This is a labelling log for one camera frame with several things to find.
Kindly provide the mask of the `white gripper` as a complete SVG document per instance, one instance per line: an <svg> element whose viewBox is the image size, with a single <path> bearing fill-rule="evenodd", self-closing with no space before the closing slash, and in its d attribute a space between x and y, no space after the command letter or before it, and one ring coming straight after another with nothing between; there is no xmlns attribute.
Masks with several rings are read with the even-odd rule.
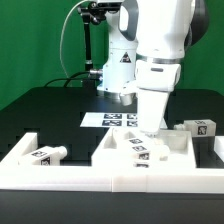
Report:
<svg viewBox="0 0 224 224"><path fill-rule="evenodd" d="M180 64L136 63L138 128L156 135L164 117L170 93L180 78Z"/></svg>

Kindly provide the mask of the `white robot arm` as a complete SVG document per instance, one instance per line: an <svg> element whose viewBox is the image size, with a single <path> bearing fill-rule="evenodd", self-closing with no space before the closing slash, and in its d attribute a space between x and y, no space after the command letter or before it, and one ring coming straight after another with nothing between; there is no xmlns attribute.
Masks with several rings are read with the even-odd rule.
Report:
<svg viewBox="0 0 224 224"><path fill-rule="evenodd" d="M159 132L170 93L178 83L180 62L209 24L205 0L96 0L119 7L117 28L135 43L135 79L121 95L138 97L138 129Z"/></svg>

